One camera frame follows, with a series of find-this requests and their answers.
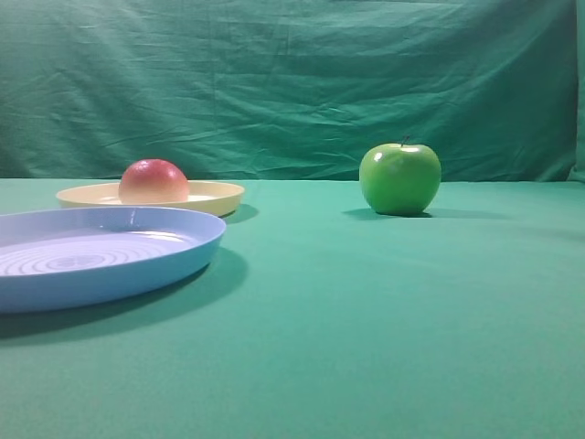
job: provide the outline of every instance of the green tablecloth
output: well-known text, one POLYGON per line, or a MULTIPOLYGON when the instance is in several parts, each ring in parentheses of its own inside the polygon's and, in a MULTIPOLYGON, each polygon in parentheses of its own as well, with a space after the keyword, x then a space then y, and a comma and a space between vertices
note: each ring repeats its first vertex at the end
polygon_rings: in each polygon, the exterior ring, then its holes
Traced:
MULTIPOLYGON (((0 211, 78 184, 0 180, 0 211)), ((2 439, 585 437, 585 186, 397 219, 355 182, 241 184, 191 283, 0 318, 2 439)))

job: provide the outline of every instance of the yellow plate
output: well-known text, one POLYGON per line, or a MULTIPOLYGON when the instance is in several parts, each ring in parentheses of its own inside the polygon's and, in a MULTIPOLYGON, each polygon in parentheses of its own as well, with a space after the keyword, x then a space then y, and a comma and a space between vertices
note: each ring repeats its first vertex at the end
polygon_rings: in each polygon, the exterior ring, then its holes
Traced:
MULTIPOLYGON (((62 208, 124 206, 118 198, 119 185, 120 181, 100 185, 72 187, 58 192, 57 199, 62 208)), ((238 208, 244 195, 244 188, 242 186, 231 183, 189 180, 189 186, 191 190, 188 201, 145 203, 140 206, 190 209, 223 217, 238 208)))

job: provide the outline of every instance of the plate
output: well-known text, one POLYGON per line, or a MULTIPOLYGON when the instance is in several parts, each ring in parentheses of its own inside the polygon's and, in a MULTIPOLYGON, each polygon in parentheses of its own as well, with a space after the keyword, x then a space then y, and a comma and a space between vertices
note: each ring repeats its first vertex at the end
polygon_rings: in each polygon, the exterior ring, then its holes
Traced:
POLYGON ((188 209, 108 207, 0 215, 0 313, 147 293, 212 261, 226 222, 188 209))
MULTIPOLYGON (((118 198, 120 182, 99 185, 72 187, 57 193, 62 208, 87 208, 99 206, 128 206, 118 198)), ((234 212, 244 195, 244 187, 231 183, 189 180, 190 195, 188 201, 141 204, 177 209, 191 209, 206 212, 218 217, 234 212)))

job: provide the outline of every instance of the green apple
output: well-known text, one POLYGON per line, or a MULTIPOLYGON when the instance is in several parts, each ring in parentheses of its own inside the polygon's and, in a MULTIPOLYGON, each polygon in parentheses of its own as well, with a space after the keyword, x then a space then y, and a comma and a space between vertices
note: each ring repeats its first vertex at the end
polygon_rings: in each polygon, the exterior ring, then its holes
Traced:
POLYGON ((427 145, 383 144, 370 149, 359 166, 367 204, 382 215, 419 215, 441 183, 441 161, 427 145))

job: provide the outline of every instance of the apple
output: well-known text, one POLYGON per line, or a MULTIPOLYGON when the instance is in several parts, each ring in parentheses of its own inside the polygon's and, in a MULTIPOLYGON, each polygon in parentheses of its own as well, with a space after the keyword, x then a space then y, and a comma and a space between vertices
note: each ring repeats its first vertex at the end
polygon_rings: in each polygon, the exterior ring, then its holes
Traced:
POLYGON ((421 214, 440 183, 441 161, 427 145, 378 145, 367 151, 359 166, 366 203, 382 215, 421 214))
POLYGON ((143 159, 124 171, 118 197, 123 204, 184 202, 189 198, 189 181, 166 160, 143 159))

